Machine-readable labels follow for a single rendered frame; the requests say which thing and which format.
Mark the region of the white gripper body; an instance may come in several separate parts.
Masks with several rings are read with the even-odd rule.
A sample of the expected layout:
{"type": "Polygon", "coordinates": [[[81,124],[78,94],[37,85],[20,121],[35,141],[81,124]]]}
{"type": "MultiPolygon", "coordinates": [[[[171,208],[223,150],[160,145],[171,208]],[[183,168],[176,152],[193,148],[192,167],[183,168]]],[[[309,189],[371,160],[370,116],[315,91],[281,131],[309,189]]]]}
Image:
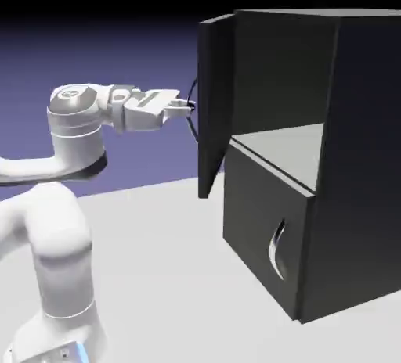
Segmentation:
{"type": "Polygon", "coordinates": [[[139,101],[134,95],[124,103],[123,118],[126,131],[154,131],[164,123],[164,111],[178,98],[176,89],[152,89],[139,101]]]}

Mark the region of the thin dark curved handle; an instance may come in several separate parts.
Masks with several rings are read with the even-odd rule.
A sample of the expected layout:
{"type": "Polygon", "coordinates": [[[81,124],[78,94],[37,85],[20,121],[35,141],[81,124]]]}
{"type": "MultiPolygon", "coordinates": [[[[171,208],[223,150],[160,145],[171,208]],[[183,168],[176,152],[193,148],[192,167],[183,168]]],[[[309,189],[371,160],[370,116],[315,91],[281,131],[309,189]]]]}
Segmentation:
{"type": "MultiPolygon", "coordinates": [[[[190,86],[190,90],[189,90],[187,98],[186,98],[186,105],[190,108],[191,111],[194,111],[195,108],[196,108],[196,103],[191,101],[191,96],[193,94],[193,91],[194,91],[196,85],[197,85],[197,78],[195,78],[193,80],[193,83],[190,86]]],[[[196,143],[198,143],[198,133],[197,133],[195,125],[194,125],[194,123],[192,121],[191,114],[192,113],[190,113],[190,115],[186,118],[186,121],[187,121],[187,124],[189,126],[189,129],[190,129],[190,132],[191,132],[191,134],[193,136],[194,141],[196,143]]]]}

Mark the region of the black cabinet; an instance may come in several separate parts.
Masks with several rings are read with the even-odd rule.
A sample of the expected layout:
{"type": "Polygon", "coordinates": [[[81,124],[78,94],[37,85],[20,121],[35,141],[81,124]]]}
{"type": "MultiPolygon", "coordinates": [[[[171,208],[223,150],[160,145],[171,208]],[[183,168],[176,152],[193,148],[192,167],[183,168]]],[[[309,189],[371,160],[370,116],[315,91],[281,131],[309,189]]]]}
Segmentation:
{"type": "Polygon", "coordinates": [[[234,46],[229,147],[314,195],[296,321],[400,291],[401,11],[243,9],[234,46]]]}

